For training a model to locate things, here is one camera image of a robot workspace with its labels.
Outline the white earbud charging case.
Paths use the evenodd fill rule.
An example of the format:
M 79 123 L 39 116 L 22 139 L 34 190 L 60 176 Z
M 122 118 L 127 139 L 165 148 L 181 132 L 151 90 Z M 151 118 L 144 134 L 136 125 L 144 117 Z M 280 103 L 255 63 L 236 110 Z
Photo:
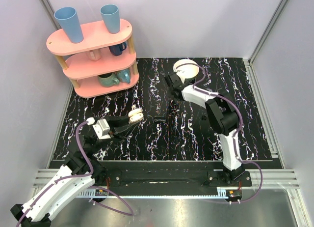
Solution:
M 136 123 L 144 118 L 143 110 L 141 108 L 135 108 L 128 113 L 129 123 Z

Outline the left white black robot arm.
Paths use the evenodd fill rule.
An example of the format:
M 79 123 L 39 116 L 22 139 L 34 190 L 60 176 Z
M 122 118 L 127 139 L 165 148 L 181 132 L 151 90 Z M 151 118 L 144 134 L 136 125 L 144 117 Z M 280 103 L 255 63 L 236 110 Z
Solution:
M 109 194 L 109 185 L 116 181 L 118 171 L 108 171 L 94 156 L 106 143 L 120 142 L 143 119 L 143 114 L 93 117 L 76 128 L 77 148 L 68 153 L 63 165 L 33 198 L 14 205 L 10 212 L 19 227 L 49 227 L 58 213 L 80 193 L 95 189 L 88 198 L 94 202 Z

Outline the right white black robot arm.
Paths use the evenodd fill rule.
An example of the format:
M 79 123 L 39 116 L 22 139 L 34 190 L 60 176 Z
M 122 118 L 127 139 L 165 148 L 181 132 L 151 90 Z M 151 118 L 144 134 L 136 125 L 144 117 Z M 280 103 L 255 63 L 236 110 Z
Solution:
M 229 186 L 234 186 L 240 181 L 240 176 L 245 169 L 241 162 L 238 144 L 238 128 L 241 120 L 229 94 L 201 89 L 193 85 L 193 80 L 183 83 L 176 73 L 166 76 L 165 80 L 175 98 L 206 109 L 209 124 L 219 135 L 221 142 L 223 181 Z

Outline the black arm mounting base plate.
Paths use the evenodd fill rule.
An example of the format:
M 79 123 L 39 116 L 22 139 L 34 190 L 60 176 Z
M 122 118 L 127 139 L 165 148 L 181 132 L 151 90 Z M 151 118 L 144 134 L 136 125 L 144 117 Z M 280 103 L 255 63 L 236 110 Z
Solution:
M 101 161 L 114 183 L 196 182 L 200 185 L 252 187 L 248 170 L 230 179 L 221 161 Z

